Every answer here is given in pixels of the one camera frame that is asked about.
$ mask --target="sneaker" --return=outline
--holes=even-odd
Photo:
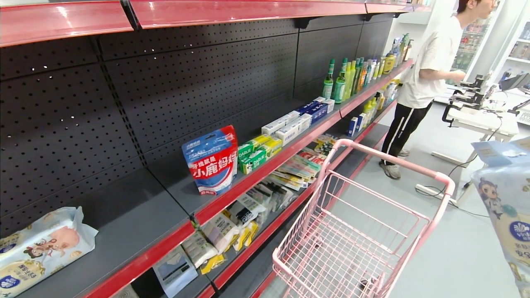
[[[401,174],[399,173],[399,168],[397,165],[385,165],[383,161],[380,161],[379,166],[383,168],[383,170],[385,171],[385,175],[387,175],[389,178],[395,180],[401,178]]]
[[[407,157],[409,155],[410,155],[410,150],[405,150],[405,149],[401,150],[398,154],[398,156],[401,156],[401,157]]]

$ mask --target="monitor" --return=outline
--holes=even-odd
[[[530,83],[530,74],[520,74],[500,82],[499,87],[502,91],[524,87]]]

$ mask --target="cartoon character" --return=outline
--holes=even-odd
[[[50,240],[42,239],[35,243],[34,247],[26,247],[24,253],[27,253],[32,259],[42,257],[43,255],[51,256],[52,252],[60,251],[60,256],[65,255],[65,250],[74,248],[79,244],[79,234],[74,229],[63,226],[62,228],[50,233]]]
[[[479,194],[482,200],[484,201],[486,208],[491,213],[495,214],[495,216],[499,220],[501,215],[504,214],[504,211],[502,210],[501,200],[498,197],[497,185],[484,178],[480,178]]]

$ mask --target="white t-shirt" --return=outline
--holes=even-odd
[[[420,78],[420,69],[451,71],[456,52],[462,39],[462,27],[454,16],[438,26],[421,47],[418,60],[407,70],[401,82],[397,102],[413,109],[422,109],[429,105],[434,97],[446,91],[444,80],[425,80]]]

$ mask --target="man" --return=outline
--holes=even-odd
[[[497,0],[459,0],[456,16],[441,24],[421,47],[418,60],[403,75],[394,120],[382,151],[392,156],[408,156],[403,146],[429,111],[434,98],[445,92],[445,80],[460,82],[466,74],[451,71],[464,28],[477,19],[487,19]],[[397,165],[381,160],[379,165],[392,179],[401,178]]]

